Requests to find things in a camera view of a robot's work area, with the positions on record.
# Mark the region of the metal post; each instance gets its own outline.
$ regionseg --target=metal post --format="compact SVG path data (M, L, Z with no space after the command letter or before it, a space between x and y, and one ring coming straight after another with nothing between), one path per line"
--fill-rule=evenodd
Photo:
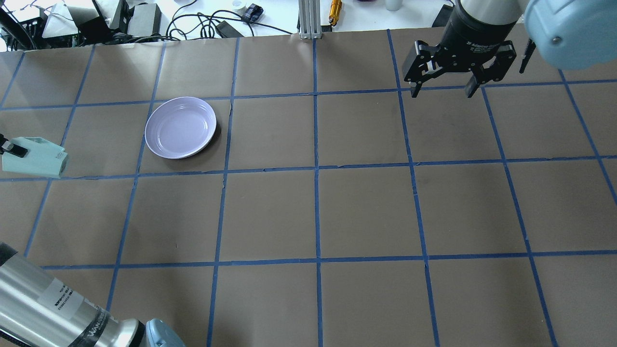
M300 15L300 37L321 38L319 0L298 0Z

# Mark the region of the white plate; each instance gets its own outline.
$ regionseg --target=white plate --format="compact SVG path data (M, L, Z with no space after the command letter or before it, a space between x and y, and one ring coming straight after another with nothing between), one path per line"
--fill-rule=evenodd
M156 155L181 159L201 151L214 136L217 118L202 99L184 96L159 106L146 123L146 144Z

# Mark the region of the white cup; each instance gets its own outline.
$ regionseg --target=white cup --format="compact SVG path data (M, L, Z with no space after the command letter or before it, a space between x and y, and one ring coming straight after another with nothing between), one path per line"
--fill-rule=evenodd
M386 0L386 9L388 11L398 11L403 6L403 0Z

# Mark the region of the plate rim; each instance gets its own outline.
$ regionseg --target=plate rim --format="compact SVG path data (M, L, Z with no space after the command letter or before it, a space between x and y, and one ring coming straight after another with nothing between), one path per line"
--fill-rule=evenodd
M206 140L204 141L204 144L203 144L203 145L200 145L200 146L198 146L198 147L196 147L196 148L195 148L195 150L190 151L190 152L188 152L188 153L186 153L186 154L182 154L182 155L180 155L180 156L166 156L166 155L162 155L162 154L158 153L157 151L155 151L155 150L152 148L152 145L150 144L150 141L148 141L149 136L148 136L148 134L147 134L147 131L148 131L148 129L149 129L149 126L150 126L150 127L152 126L152 125L151 125L151 120L152 120L152 119L154 119L155 113L156 113L156 112L157 112L157 111L158 111L161 107L163 107L164 105L166 105L166 104L168 104L168 103L170 103L170 102L172 102L172 101L177 101L177 100L179 100L179 99L193 99L193 100L197 100L197 101L199 101L199 104L205 104L205 105L207 105L208 107L210 107L210 109L212 110L212 118L213 118L213 120L214 120L214 126L213 126L213 128L212 128L212 132L211 132L211 133L207 136ZM207 123L208 125L210 125L210 124L209 124L208 117L207 117L205 114L202 114L202 115L204 116L204 120L206 121L206 123ZM218 121L217 121L217 115L216 115L216 112L214 112L214 108L212 108L212 106L211 106L211 105L210 105L207 101L205 101L205 100L203 100L203 99L200 99L200 98L196 98L196 97L194 97L194 96L179 96L179 97L177 97L177 98L169 99L168 101L163 102L163 103L162 103L161 105L159 105L159 106L158 106L158 107L157 107L154 111L152 111L152 114L150 115L150 117L149 117L149 118L148 118L148 120L146 121L146 126L144 127L144 140L145 140L145 142L146 142L146 146L150 149L150 151L151 151L152 153L154 153L155 155L157 155L157 156L161 157L161 158L165 158L165 159L184 159L184 158L187 158L187 157L193 156L193 155L195 155L195 154L199 153L200 151L202 151L202 150L203 150L203 149L204 149L204 148L205 148L205 147L206 147L206 146L210 143L210 141L211 141L211 140L212 140L212 138L214 137L214 133L216 132L217 127L218 127Z

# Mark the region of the grid square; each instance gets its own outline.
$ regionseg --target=grid square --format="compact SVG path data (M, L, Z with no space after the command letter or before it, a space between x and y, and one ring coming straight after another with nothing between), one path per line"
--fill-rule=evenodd
M120 269L111 312L119 319L159 318L186 346L205 346L211 267Z
M421 98L404 96L403 103L415 162L500 158L482 97L468 99L460 90L427 90Z
M152 99L161 43L96 46L80 104Z
M416 167L429 254L525 252L502 164Z
M9 87L10 80L13 78L22 54L23 52L21 51L0 54L0 102L6 93L6 89Z
M298 34L240 39L236 95L312 91L312 40Z
M165 159L154 154L147 146L141 159L139 172L142 174L153 172L187 172L213 171L225 168L225 151L227 149L227 128L230 116L229 100L208 101L217 117L217 128L210 143L201 152L184 158Z
M560 346L617 341L617 256L537 257L536 267Z
M552 346L527 258L430 266L443 346Z
M148 107L78 107L65 142L71 156L66 176L134 174Z
M568 81L614 80L617 78L617 60L604 64L595 64L584 70L564 71Z
M114 264L132 179L53 181L28 258L38 265Z
M505 155L593 156L564 86L487 88Z
M617 206L597 161L510 164L534 251L617 249Z
M26 52L4 106L73 104L91 52L91 47Z
M407 162L397 93L318 97L320 165Z
M319 91L396 88L387 33L324 33L317 40Z
M423 262L321 267L324 346L434 346Z
M0 242L23 252L30 239L47 182L0 183Z
M422 254L408 167L319 173L323 257Z
M617 83L571 85L570 90L600 155L617 154Z
M218 270L212 347L317 346L314 264Z
M87 269L87 270L47 270L52 276L72 290L83 295L94 304L105 307L109 297L109 287L112 284L114 270Z
M613 182L613 187L617 186L617 159L604 159L604 168L608 172L608 177Z
M422 40L427 42L431 46L437 45L444 34L444 28L418 28L418 29L400 29L392 30L392 43L394 45L394 52L396 54L397 65L399 66L399 78L401 84L404 83L404 76L407 71L403 69L403 63L407 58L407 54L410 50L413 50L415 54L414 42L416 40ZM538 83L538 82L560 82L561 76L559 71L546 63L542 59L542 56L536 52L529 61L525 73L520 74L518 70L523 61L523 55L529 35L525 30L523 24L517 24L514 26L506 40L512 40L514 48L517 51L517 56L512 63L512 67L500 82L489 82L489 84L503 84L503 83ZM441 75L437 79L432 79L424 83L424 86L464 86L471 78L471 73L446 73ZM458 90L458 93L465 95L462 90Z
M234 102L230 169L315 165L313 98Z
M222 175L140 178L123 263L213 261Z
M60 144L67 128L70 108L0 111L0 129L5 136L42 137ZM0 178L32 177L23 173L1 171Z
M227 177L221 260L315 257L314 172Z
M230 96L236 40L168 42L157 99Z

